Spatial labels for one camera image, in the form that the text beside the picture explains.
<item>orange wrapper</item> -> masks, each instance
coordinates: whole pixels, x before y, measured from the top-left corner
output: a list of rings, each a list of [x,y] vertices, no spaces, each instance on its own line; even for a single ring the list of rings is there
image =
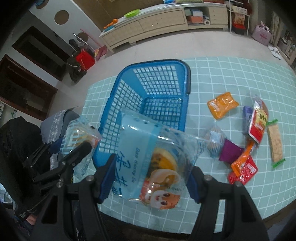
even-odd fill
[[[246,149],[244,150],[244,152],[239,156],[239,158],[234,163],[231,164],[231,168],[237,177],[241,175],[241,170],[244,167],[244,164],[247,161],[254,144],[255,144],[254,141],[250,141]]]
[[[226,92],[219,95],[216,99],[208,101],[207,105],[216,120],[222,118],[231,109],[239,106],[230,92]]]

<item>pink bag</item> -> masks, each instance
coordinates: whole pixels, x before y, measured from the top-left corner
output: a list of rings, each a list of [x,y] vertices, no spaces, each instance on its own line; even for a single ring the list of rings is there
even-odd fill
[[[259,43],[267,46],[271,39],[271,33],[268,27],[266,27],[265,24],[261,22],[261,26],[257,25],[255,27],[252,37]]]

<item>basket bottom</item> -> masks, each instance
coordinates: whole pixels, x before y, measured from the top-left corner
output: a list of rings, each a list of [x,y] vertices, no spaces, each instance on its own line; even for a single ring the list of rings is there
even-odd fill
[[[163,125],[178,129],[181,115],[181,98],[148,97],[143,100],[141,114],[156,120]]]

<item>paper roll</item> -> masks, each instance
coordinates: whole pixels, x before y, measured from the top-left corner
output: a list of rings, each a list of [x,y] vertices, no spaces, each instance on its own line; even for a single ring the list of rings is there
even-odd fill
[[[211,25],[211,22],[208,19],[204,19],[204,25]]]

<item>brown wall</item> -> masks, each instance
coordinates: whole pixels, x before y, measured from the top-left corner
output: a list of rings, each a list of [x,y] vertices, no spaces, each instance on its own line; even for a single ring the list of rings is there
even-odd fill
[[[163,0],[73,0],[95,23],[103,27],[111,23],[114,18],[121,18],[126,13],[135,10],[162,4]]]

